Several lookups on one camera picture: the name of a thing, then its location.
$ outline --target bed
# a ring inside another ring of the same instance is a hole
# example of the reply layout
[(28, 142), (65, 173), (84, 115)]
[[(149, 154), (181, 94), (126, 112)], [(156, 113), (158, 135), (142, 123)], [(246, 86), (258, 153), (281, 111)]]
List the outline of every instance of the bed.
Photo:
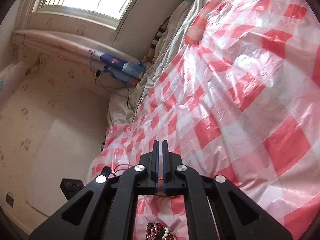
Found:
[[(112, 95), (88, 181), (168, 140), (184, 164), (223, 174), (299, 239), (320, 208), (319, 44), (305, 0), (183, 1), (130, 90), (136, 108)], [(140, 196), (134, 239), (148, 222), (188, 239), (181, 197)]]

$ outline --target white board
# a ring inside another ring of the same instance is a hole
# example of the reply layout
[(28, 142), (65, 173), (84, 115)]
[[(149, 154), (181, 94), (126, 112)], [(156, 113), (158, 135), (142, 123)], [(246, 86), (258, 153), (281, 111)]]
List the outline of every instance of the white board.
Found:
[(51, 216), (67, 202), (63, 178), (86, 182), (91, 162), (100, 152), (107, 130), (108, 100), (78, 90), (63, 108), (38, 153), (26, 187), (30, 205)]

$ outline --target round metal fastener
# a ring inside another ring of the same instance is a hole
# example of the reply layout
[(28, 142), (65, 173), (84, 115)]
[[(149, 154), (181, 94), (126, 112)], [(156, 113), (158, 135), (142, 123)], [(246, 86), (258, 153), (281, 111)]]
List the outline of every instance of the round metal fastener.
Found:
[(224, 183), (226, 181), (226, 177), (223, 176), (223, 175), (218, 175), (216, 177), (216, 182), (219, 182), (219, 183)]
[(177, 166), (177, 171), (186, 171), (187, 170), (187, 166), (186, 165), (178, 165)]
[(107, 180), (107, 177), (104, 175), (99, 175), (98, 177), (96, 177), (97, 183), (104, 183), (104, 182), (106, 182), (106, 180)]
[(144, 170), (144, 166), (142, 164), (138, 164), (134, 167), (135, 171), (143, 171)]

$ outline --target triangular cutout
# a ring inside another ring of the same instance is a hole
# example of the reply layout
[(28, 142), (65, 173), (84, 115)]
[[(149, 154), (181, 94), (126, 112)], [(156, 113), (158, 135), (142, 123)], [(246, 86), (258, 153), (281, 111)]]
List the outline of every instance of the triangular cutout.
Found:
[(254, 210), (252, 210), (242, 199), (240, 199), (233, 191), (229, 192), (229, 197), (243, 226), (246, 226), (259, 218), (259, 215)]
[(84, 194), (76, 203), (63, 212), (62, 219), (75, 226), (80, 225), (92, 196), (93, 191), (88, 191), (86, 194)]

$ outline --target checkered plastic sheet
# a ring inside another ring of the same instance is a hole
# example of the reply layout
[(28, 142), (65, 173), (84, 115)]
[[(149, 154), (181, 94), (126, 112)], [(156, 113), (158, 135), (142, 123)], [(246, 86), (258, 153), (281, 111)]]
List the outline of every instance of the checkered plastic sheet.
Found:
[[(134, 165), (166, 139), (184, 164), (225, 175), (298, 239), (320, 207), (319, 44), (305, 0), (211, 0), (132, 125), (109, 129), (89, 175)], [(181, 197), (141, 196), (136, 240), (150, 221), (188, 239)]]

